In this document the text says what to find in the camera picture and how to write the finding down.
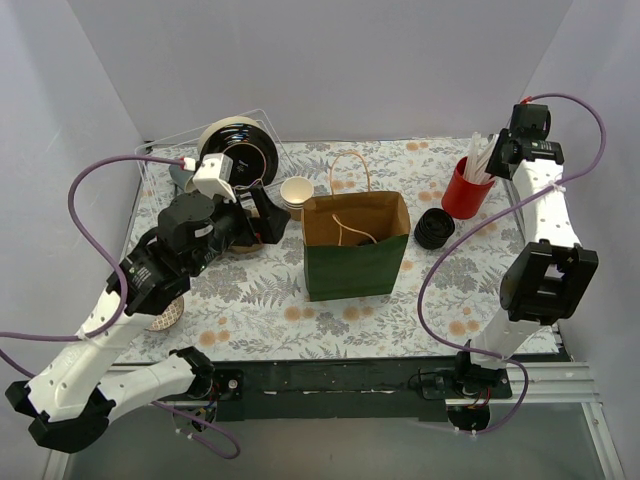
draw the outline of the paper bag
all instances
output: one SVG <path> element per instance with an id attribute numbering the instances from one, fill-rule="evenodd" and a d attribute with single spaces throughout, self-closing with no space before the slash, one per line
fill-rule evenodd
<path id="1" fill-rule="evenodd" d="M 411 224 L 402 195 L 370 191 L 364 158 L 347 153 L 362 160 L 369 191 L 336 195 L 332 187 L 331 195 L 305 202 L 304 273 L 311 301 L 391 293 L 409 239 Z"/>

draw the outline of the white paper cup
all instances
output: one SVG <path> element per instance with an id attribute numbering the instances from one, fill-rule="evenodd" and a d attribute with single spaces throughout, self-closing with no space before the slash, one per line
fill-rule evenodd
<path id="1" fill-rule="evenodd" d="M 294 208 L 287 205 L 285 208 L 287 212 L 291 214 L 291 220 L 295 220 L 296 222 L 302 220 L 302 206 Z"/>
<path id="2" fill-rule="evenodd" d="M 280 196 L 287 207 L 302 208 L 313 197 L 313 184 L 304 177 L 287 178 L 280 186 Z"/>

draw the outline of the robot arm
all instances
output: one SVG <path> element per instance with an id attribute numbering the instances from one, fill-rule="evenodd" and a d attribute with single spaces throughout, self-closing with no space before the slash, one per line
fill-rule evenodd
<path id="1" fill-rule="evenodd" d="M 189 278 L 229 246 L 282 238 L 290 215 L 254 186 L 249 192 L 260 216 L 250 218 L 226 181 L 230 162 L 223 154 L 205 157 L 194 176 L 202 193 L 176 197 L 158 215 L 158 227 L 120 263 L 128 294 L 116 323 L 96 337 L 85 335 L 116 311 L 120 285 L 114 273 L 77 333 L 83 341 L 67 345 L 30 381 L 11 384 L 7 398 L 16 411 L 34 418 L 29 432 L 38 445 L 74 453 L 99 438 L 110 421 L 153 400 L 183 393 L 202 398 L 211 391 L 213 365 L 194 347 L 136 372 L 103 377 L 131 340 L 189 290 Z"/>
<path id="2" fill-rule="evenodd" d="M 500 133 L 487 172 L 512 180 L 527 198 L 562 178 L 564 157 L 558 143 L 546 141 L 551 116 L 545 105 L 514 107 L 509 129 Z M 598 266 L 574 233 L 563 189 L 522 209 L 525 247 L 505 273 L 500 306 L 471 347 L 504 359 L 541 328 L 573 315 Z M 501 377 L 505 362 L 477 353 L 458 354 L 458 378 L 475 389 Z"/>

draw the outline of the cable clip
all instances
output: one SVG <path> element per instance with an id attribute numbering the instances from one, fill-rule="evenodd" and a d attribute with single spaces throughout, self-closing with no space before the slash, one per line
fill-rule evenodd
<path id="1" fill-rule="evenodd" d="M 191 157 L 182 157 L 182 170 L 186 170 L 187 172 L 195 172 L 196 171 L 196 159 Z"/>
<path id="2" fill-rule="evenodd" d="M 564 192 L 567 191 L 567 189 L 565 187 L 563 187 L 562 185 L 558 185 L 555 180 L 551 180 L 548 183 L 548 185 L 550 187 L 553 187 L 553 190 L 556 191 L 556 192 L 564 193 Z"/>
<path id="3" fill-rule="evenodd" d="M 78 337 L 83 342 L 93 343 L 96 347 L 103 348 L 93 337 L 87 336 L 87 331 L 84 329 L 84 324 L 80 325 L 80 329 L 78 333 L 76 333 L 76 337 Z"/>

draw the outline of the cable tie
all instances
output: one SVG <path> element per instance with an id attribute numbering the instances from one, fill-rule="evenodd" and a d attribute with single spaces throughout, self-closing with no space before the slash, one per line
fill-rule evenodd
<path id="1" fill-rule="evenodd" d="M 93 337 L 89 337 L 87 336 L 87 331 L 84 329 L 84 324 L 80 325 L 80 330 L 78 330 L 78 333 L 76 333 L 76 336 L 82 340 L 83 342 L 89 342 L 94 344 L 96 347 L 98 348 L 105 348 L 102 345 L 98 344 L 98 342 L 96 342 L 96 340 Z"/>
<path id="2" fill-rule="evenodd" d="M 564 192 L 567 191 L 567 189 L 565 187 L 563 187 L 562 185 L 558 185 L 555 180 L 551 180 L 548 183 L 548 185 L 550 187 L 553 187 L 553 190 L 556 191 L 556 192 L 564 193 Z"/>

